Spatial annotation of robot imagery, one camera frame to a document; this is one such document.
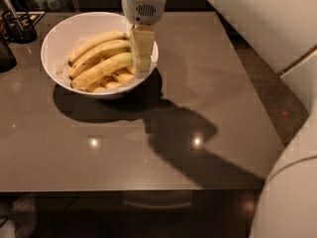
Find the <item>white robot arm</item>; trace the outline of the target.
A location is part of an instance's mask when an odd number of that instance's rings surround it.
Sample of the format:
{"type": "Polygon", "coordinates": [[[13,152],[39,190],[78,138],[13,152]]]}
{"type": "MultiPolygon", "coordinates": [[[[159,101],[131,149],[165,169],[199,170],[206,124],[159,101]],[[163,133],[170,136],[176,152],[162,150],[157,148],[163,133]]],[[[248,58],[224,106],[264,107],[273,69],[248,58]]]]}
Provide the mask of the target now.
{"type": "Polygon", "coordinates": [[[250,238],[317,238],[317,0],[207,0],[286,147],[250,238]]]}

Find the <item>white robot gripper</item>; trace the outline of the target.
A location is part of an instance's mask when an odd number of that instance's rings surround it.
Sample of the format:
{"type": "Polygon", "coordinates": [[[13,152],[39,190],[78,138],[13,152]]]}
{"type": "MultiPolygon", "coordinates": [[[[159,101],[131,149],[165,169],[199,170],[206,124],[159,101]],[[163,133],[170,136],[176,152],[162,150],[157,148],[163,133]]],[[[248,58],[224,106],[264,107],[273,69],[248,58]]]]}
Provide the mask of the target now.
{"type": "Polygon", "coordinates": [[[156,33],[151,26],[156,24],[164,12],[166,0],[122,0],[125,17],[137,25],[131,34],[133,67],[136,77],[146,77],[151,68],[156,33]]]}

